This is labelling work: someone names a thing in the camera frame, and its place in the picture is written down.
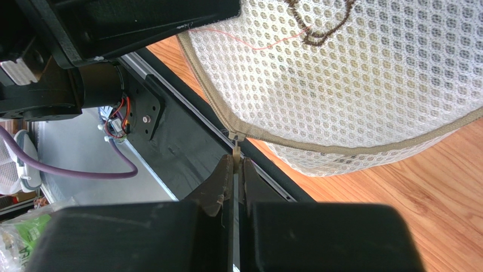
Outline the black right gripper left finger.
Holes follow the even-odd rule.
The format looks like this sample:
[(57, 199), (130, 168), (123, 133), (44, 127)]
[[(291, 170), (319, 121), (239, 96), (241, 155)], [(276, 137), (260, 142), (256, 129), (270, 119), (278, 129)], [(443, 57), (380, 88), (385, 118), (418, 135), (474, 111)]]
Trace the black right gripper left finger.
[(234, 159), (181, 201), (56, 211), (27, 271), (231, 271)]

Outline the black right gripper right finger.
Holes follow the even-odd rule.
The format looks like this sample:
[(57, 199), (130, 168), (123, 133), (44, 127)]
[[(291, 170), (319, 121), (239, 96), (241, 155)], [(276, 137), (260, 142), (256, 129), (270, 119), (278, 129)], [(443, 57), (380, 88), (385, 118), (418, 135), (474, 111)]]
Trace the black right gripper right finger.
[(377, 203), (289, 202), (240, 163), (241, 271), (424, 271), (396, 209)]

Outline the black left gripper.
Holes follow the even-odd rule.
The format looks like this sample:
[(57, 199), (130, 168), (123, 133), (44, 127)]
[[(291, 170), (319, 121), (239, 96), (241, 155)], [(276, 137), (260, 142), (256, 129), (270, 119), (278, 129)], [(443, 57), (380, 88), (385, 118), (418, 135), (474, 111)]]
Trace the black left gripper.
[(1, 118), (74, 118), (82, 114), (82, 98), (64, 69), (240, 13), (240, 1), (1, 1)]

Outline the beige-trimmed white mesh bag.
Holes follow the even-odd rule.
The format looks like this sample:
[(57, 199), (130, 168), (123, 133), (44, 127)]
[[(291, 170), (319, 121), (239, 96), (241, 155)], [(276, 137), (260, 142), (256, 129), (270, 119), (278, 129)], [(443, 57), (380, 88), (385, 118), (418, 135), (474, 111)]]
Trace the beige-trimmed white mesh bag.
[(236, 141), (332, 176), (413, 156), (482, 117), (481, 1), (241, 1), (178, 35)]

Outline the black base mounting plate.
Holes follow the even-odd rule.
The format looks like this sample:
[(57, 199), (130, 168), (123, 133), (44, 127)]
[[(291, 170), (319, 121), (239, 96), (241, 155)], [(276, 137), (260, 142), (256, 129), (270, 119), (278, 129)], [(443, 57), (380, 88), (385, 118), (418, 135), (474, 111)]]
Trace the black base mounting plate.
[(133, 92), (163, 102), (155, 131), (134, 126), (118, 146), (139, 172), (122, 180), (72, 183), (71, 195), (81, 205), (184, 199), (234, 144), (208, 104), (147, 49), (128, 54), (123, 62)]

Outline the blue-trimmed white mesh bag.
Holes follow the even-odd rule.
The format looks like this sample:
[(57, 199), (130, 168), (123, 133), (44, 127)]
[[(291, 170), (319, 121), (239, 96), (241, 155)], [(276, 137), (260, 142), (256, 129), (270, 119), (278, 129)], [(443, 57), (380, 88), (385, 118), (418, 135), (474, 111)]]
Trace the blue-trimmed white mesh bag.
[[(26, 130), (12, 135), (17, 145), (30, 157), (38, 159), (35, 145)], [(23, 191), (33, 192), (41, 186), (40, 171), (26, 165), (1, 138), (1, 194), (11, 195)]]

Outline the clear plastic bag clutter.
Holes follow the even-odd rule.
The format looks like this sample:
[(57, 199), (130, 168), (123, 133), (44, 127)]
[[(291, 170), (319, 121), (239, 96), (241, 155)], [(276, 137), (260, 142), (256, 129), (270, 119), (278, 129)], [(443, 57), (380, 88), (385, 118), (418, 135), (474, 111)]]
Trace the clear plastic bag clutter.
[(1, 223), (1, 271), (25, 271), (52, 214), (76, 205), (73, 198), (64, 199)]

